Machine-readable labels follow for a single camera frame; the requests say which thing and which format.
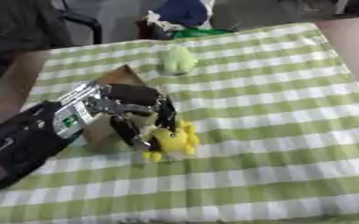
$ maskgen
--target wooden table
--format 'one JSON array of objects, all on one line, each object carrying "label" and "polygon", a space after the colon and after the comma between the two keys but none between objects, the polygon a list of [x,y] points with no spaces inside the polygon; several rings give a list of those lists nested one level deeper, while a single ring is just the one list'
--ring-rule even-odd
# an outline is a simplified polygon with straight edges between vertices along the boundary
[{"label": "wooden table", "polygon": [[[320,22],[317,25],[359,80],[359,18]],[[0,123],[20,110],[47,59],[48,52],[24,54],[0,80]]]}]

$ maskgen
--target green plush toy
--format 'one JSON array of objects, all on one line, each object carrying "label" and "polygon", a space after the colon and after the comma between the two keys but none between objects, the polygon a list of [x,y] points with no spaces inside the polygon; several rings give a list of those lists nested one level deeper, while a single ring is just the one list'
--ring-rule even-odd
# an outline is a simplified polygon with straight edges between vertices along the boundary
[{"label": "green plush toy", "polygon": [[164,57],[165,71],[170,74],[185,74],[196,66],[197,59],[183,46],[172,47]]}]

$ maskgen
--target yellow plush toy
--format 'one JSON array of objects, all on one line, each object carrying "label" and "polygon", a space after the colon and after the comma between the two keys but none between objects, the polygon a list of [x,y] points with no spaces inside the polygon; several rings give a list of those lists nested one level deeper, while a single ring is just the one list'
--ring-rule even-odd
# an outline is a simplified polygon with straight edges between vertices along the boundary
[{"label": "yellow plush toy", "polygon": [[149,150],[144,152],[144,158],[158,162],[162,159],[162,153],[183,150],[187,155],[194,155],[195,148],[200,144],[196,136],[195,128],[190,122],[180,120],[177,122],[176,133],[168,129],[155,129],[152,137],[158,141],[160,150]]}]

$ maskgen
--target table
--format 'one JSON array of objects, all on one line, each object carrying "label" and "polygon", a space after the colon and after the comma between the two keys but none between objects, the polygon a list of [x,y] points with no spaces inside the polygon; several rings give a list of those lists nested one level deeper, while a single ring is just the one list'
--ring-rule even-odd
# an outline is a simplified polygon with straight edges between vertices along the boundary
[{"label": "table", "polygon": [[[198,66],[161,73],[177,45]],[[79,139],[0,191],[0,222],[359,219],[359,83],[315,24],[51,51],[26,107],[124,64],[194,124],[197,154],[146,165]]]},{"label": "table", "polygon": [[[359,80],[359,18],[319,22],[317,25]],[[0,80],[0,123],[20,110],[47,59],[48,52],[26,53]]]}]

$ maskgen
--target stuffed toy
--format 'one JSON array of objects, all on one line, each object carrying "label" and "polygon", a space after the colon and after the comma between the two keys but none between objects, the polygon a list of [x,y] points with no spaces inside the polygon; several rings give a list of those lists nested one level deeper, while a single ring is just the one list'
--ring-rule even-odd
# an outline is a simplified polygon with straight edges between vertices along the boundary
[{"label": "stuffed toy", "polygon": [[170,74],[185,74],[190,72],[198,60],[183,46],[171,48],[164,57],[165,71]]},{"label": "stuffed toy", "polygon": [[155,129],[151,133],[157,140],[161,150],[149,150],[144,152],[145,159],[158,162],[162,159],[162,153],[171,151],[184,151],[186,155],[194,155],[200,139],[196,136],[195,127],[190,122],[180,120],[177,122],[176,132],[168,129]]}]

